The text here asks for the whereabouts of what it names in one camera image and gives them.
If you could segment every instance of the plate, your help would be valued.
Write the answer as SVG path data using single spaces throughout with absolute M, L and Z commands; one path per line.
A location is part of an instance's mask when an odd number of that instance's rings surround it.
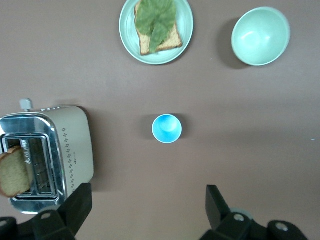
M 176 24 L 182 39 L 182 47 L 141 56 L 134 13 L 138 2 L 139 0 L 127 0 L 120 14 L 119 31 L 124 47 L 135 59 L 145 64 L 161 65 L 173 61 L 186 50 L 194 30 L 194 17 L 189 3 L 187 0 L 174 1 L 176 5 Z

